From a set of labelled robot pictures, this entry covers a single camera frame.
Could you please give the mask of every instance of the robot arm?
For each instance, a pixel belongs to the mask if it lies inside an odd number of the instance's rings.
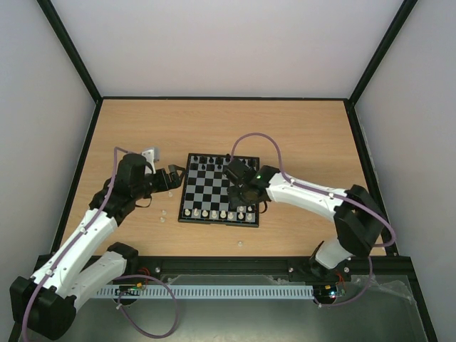
[[[382,231],[383,225],[377,219],[343,201],[344,197],[350,197],[382,215],[372,197],[358,185],[345,190],[322,187],[294,178],[288,182],[275,167],[263,166],[257,172],[236,158],[230,162],[224,174],[234,184],[228,189],[229,203],[233,208],[264,201],[283,202],[315,212],[334,222],[337,237],[322,242],[311,256],[311,271],[318,278],[324,278],[327,270],[353,255],[368,256]],[[296,183],[307,185],[307,189],[297,187]]]
[[[96,263],[81,270],[100,244],[135,209],[136,201],[151,199],[152,193],[175,189],[182,184],[185,169],[170,165],[170,173],[167,174],[165,169],[155,169],[154,162],[157,160],[158,149],[155,147],[141,155],[125,155],[119,162],[113,191],[106,206],[90,228],[86,229],[86,225],[102,205],[110,180],[106,180],[103,189],[94,195],[81,223],[52,258],[30,279],[18,277],[14,281],[10,295],[15,322],[22,322],[31,294],[46,277],[33,303],[28,327],[56,340],[69,329],[76,312],[97,290],[124,274],[125,270],[129,274],[134,273],[138,251],[120,243],[109,247]],[[70,244],[71,248],[64,254],[63,250]]]

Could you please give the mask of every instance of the wooden tabletop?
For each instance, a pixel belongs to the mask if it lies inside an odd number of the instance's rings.
[[[189,152],[230,153],[234,141],[250,132],[266,133],[278,142],[284,167],[294,177],[329,187],[366,186],[341,101],[105,100],[63,240],[110,177],[115,146],[136,152],[158,146],[157,167],[184,167]],[[247,138],[236,154],[277,166],[274,147],[263,138]],[[132,212],[95,254],[119,241],[140,255],[305,256],[336,234],[334,224],[322,217],[277,203],[260,217],[259,228],[179,223],[181,194],[182,187],[172,197],[154,194],[150,207]]]

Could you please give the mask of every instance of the perforated metal rail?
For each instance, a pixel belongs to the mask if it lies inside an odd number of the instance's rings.
[[[312,286],[216,286],[170,285],[177,299],[314,299]],[[92,298],[113,299],[119,296],[118,285],[106,285]],[[171,296],[159,285],[145,290],[131,290],[123,298],[168,299]]]

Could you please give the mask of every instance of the white backdrop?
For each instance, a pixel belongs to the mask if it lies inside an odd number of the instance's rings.
[[[401,0],[54,0],[102,95],[348,97]]]
[[[446,319],[456,317],[455,11],[452,0],[419,1],[356,106],[441,342],[456,336]]]
[[[0,341],[9,287],[49,253],[95,107],[36,1],[0,10]]]

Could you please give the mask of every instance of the chessboard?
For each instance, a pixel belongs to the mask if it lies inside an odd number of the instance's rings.
[[[259,169],[258,157],[239,158],[246,165]],[[179,222],[227,224],[242,227],[259,226],[259,205],[229,208],[228,187],[233,184],[223,175],[229,155],[189,153]]]

